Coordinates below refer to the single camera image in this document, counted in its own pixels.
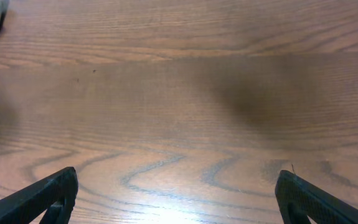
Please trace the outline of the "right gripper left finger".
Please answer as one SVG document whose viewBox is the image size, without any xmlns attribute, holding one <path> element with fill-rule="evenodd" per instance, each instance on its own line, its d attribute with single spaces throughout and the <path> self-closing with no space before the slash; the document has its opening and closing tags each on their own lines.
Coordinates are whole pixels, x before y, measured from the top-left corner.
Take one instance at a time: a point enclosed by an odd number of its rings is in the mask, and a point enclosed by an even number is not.
<svg viewBox="0 0 358 224">
<path fill-rule="evenodd" d="M 0 199 L 0 223 L 68 223 L 78 193 L 77 174 L 66 167 Z"/>
</svg>

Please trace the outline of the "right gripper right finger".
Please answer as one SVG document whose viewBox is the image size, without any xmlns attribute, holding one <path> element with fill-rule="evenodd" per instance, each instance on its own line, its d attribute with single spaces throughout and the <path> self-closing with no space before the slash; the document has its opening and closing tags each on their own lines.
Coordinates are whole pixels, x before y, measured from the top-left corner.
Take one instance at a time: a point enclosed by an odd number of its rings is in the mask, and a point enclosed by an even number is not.
<svg viewBox="0 0 358 224">
<path fill-rule="evenodd" d="M 280 171 L 275 195 L 285 224 L 358 224 L 358 209 L 288 170 Z"/>
</svg>

